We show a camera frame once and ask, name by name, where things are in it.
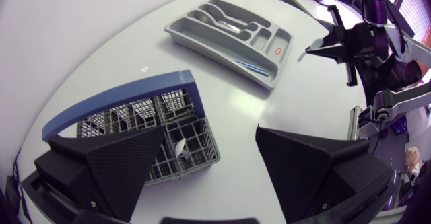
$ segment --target cable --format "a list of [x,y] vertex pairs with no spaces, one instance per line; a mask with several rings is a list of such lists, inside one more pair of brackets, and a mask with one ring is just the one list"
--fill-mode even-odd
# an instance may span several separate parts
[[401,27],[398,24],[397,18],[395,18],[395,16],[393,16],[393,13],[391,11],[391,9],[389,8],[389,6],[386,4],[386,7],[389,11],[389,13],[391,14],[393,21],[395,22],[395,26],[397,27],[398,31],[399,31],[399,41],[401,42],[401,53],[405,52],[405,45],[407,44],[404,40],[404,35],[403,35],[403,31],[401,30]]
[[378,146],[378,142],[380,141],[380,136],[379,136],[379,134],[380,134],[380,132],[382,131],[382,123],[383,122],[380,122],[380,127],[378,128],[378,134],[377,134],[377,143],[376,143],[376,146],[374,146],[374,150],[372,151],[372,155],[374,156],[374,153],[376,152],[376,149],[377,149],[377,146]]
[[329,5],[325,5],[325,4],[322,4],[320,1],[318,1],[318,0],[314,0],[314,1],[316,1],[319,5],[323,5],[323,6],[325,6],[325,7],[329,7]]
[[20,172],[18,170],[18,155],[20,154],[21,149],[18,151],[15,157],[15,161],[13,162],[13,175],[15,179],[17,180],[18,185],[20,186],[21,194],[21,204],[22,204],[22,212],[24,216],[29,220],[30,224],[33,224],[32,219],[30,218],[30,214],[28,213],[26,199],[24,198],[24,191],[22,190],[21,182],[20,182]]

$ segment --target white tabletop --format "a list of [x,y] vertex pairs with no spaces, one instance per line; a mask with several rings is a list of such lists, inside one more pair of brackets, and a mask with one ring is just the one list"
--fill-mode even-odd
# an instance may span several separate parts
[[[267,128],[346,139],[350,110],[365,106],[360,85],[346,86],[345,65],[323,57],[297,58],[327,31],[310,16],[278,0],[224,0],[293,34],[292,49],[277,87],[267,91],[226,67],[173,43],[163,27],[207,0],[176,0],[135,22],[84,61],[48,101],[21,151],[21,180],[49,150],[43,126],[64,109],[101,91],[145,77],[190,69],[220,150],[221,161],[183,180],[144,188],[132,223],[162,217],[237,219],[285,223],[269,174],[255,143],[258,124]],[[63,131],[72,137],[73,131]],[[28,199],[35,223],[47,219]]]
[[[323,20],[325,22],[334,23],[328,8],[319,5],[315,0],[292,0],[302,11],[308,15],[313,16],[315,19]],[[336,5],[343,23],[346,28],[352,28],[356,23],[362,22],[362,16],[349,5],[342,3],[338,0],[322,0],[324,5]]]

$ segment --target window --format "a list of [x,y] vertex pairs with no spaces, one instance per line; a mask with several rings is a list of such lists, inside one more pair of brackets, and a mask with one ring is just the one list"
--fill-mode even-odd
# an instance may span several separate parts
[[421,42],[430,25],[430,17],[426,12],[424,2],[422,0],[403,0],[399,12],[415,32],[414,39]]

